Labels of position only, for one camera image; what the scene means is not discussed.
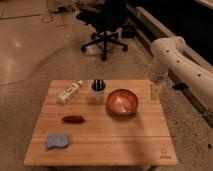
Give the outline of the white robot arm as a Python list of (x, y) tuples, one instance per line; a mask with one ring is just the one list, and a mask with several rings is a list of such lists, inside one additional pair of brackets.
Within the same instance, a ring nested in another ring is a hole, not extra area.
[(210, 103), (213, 101), (213, 73), (187, 59), (183, 55), (185, 46), (180, 36), (156, 39), (151, 44), (150, 79), (160, 80), (171, 69), (200, 99)]

